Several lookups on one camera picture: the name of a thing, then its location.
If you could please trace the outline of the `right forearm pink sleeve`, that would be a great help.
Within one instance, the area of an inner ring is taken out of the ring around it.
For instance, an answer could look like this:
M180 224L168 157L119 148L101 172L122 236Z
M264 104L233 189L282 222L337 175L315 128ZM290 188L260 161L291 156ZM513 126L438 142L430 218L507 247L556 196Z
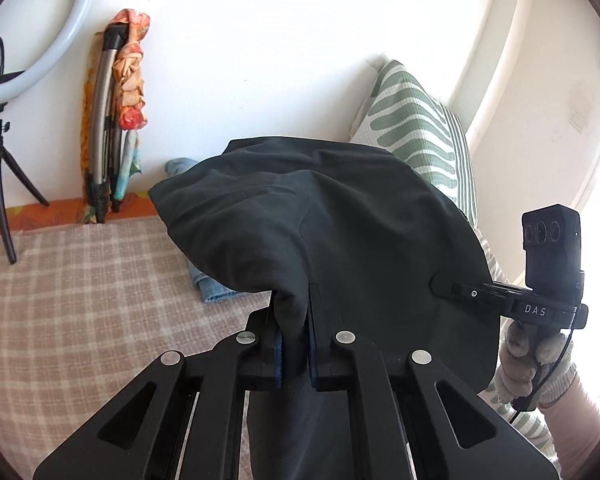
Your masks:
M588 396L572 363L542 388L539 408L557 454L560 475L573 479L600 443L600 410Z

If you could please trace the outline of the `right gloved hand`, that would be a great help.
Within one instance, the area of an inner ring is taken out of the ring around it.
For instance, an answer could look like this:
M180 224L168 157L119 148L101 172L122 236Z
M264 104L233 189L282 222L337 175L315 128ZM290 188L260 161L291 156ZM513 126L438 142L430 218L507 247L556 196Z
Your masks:
M495 391L502 403L526 398L534 391L533 381L544 377L558 363L550 378L536 390L533 401L550 405L570 388L578 376L577 365L572 360L573 344L568 346L563 332L538 337L534 326L518 321L508 321L503 328L500 347L500 364L493 379Z

